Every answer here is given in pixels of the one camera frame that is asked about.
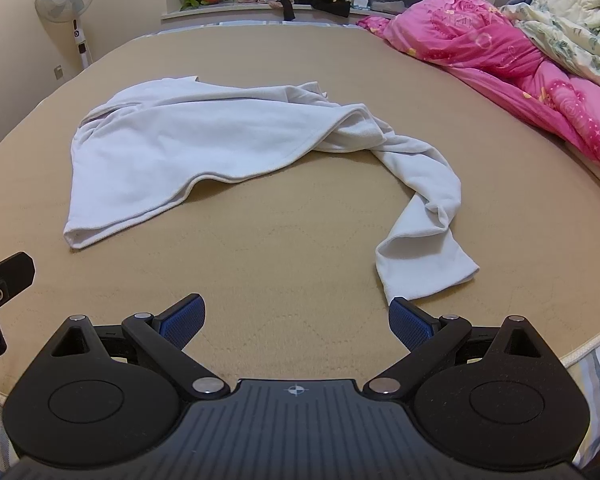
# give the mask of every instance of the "metal screw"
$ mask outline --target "metal screw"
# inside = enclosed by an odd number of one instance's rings
[[[193,381],[193,389],[201,394],[214,394],[224,388],[224,381],[217,377],[200,377]]]
[[[378,377],[369,382],[369,387],[376,394],[394,394],[400,389],[400,383],[391,377]]]

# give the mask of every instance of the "white garment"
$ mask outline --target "white garment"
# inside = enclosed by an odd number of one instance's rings
[[[478,270],[449,230],[460,207],[460,181],[438,150],[396,135],[365,105],[330,103],[315,82],[242,89],[196,79],[133,86],[84,119],[71,147],[64,238],[72,248],[178,205],[206,178],[241,182],[311,150],[372,150],[416,191],[376,248],[387,300],[428,296]]]

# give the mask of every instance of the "ribbed surface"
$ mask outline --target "ribbed surface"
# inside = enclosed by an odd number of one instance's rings
[[[60,471],[23,460],[4,480],[466,480],[510,479],[455,462],[416,432],[393,402],[365,399],[351,381],[243,381],[198,402],[146,455],[102,470]],[[575,480],[567,465],[521,479]]]
[[[389,327],[410,351],[433,337],[432,327],[397,301],[392,301],[389,305]]]
[[[204,323],[205,302],[198,296],[160,324],[160,335],[182,350]]]

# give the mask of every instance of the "beige mattress cover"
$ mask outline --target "beige mattress cover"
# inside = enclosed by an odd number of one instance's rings
[[[314,152],[235,186],[203,182],[175,209],[69,249],[78,122],[123,88],[187,75],[243,87],[317,80],[334,102],[362,102],[396,132],[435,145],[462,181],[454,235],[481,270],[417,301],[434,316],[494,325],[522,314],[560,356],[600,332],[600,185],[552,140],[363,30],[208,27],[127,43],[0,144],[0,260],[26,251],[36,264],[33,286],[0,309],[0,391],[67,316],[115,324],[190,292],[207,313],[186,352],[230,383],[363,383],[405,355],[388,328],[374,248],[411,191],[369,152]]]

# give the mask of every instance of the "pink comforter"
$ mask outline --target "pink comforter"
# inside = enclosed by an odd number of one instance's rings
[[[392,20],[358,25],[600,163],[600,86],[564,73],[489,2],[424,0]]]

